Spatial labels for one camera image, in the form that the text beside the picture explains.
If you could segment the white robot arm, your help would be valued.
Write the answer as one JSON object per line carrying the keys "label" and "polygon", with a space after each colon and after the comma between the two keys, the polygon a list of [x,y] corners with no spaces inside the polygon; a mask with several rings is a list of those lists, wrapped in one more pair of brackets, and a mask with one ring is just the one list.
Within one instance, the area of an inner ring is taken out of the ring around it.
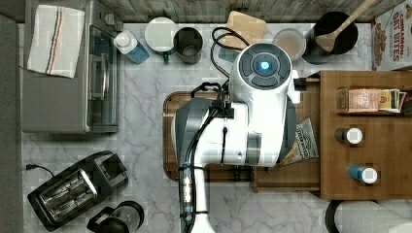
{"label": "white robot arm", "polygon": [[257,43],[233,62],[228,83],[203,83],[216,99],[192,96],[173,116],[181,233],[214,233],[205,185],[209,164],[273,167],[292,148],[296,115],[292,62],[281,48]]}

